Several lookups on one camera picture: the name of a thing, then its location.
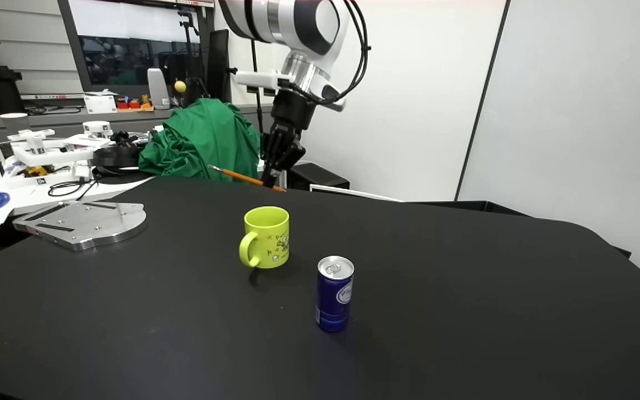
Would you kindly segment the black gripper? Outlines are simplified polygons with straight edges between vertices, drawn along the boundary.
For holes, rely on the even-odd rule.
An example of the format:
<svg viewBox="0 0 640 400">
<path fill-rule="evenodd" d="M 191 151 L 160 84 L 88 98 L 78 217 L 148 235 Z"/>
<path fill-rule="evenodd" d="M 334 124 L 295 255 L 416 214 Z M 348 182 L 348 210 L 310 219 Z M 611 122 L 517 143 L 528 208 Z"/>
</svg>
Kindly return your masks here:
<svg viewBox="0 0 640 400">
<path fill-rule="evenodd" d="M 264 143 L 264 170 L 262 170 L 262 184 L 272 188 L 275 175 L 272 170 L 279 159 L 279 172 L 294 170 L 294 164 L 306 154 L 300 144 L 301 131 L 309 128 L 316 105 L 300 92 L 279 90 L 272 98 L 270 107 L 270 131 L 266 133 Z"/>
</svg>

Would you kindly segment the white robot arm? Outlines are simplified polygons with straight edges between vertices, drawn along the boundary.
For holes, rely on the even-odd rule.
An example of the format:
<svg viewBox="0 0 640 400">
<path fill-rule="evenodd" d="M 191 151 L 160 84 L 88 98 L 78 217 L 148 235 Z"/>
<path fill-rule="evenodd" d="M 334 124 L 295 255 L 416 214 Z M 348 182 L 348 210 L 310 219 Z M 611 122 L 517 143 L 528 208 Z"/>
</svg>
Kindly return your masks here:
<svg viewBox="0 0 640 400">
<path fill-rule="evenodd" d="M 314 111 L 341 111 L 369 67 L 369 27 L 357 0 L 217 0 L 227 27 L 247 40 L 289 50 L 277 74 L 238 71 L 236 80 L 254 90 L 272 90 L 270 131 L 262 148 L 259 181 L 272 188 L 304 154 L 300 138 Z M 344 37 L 357 39 L 356 71 L 344 90 L 331 83 L 331 69 Z"/>
</svg>

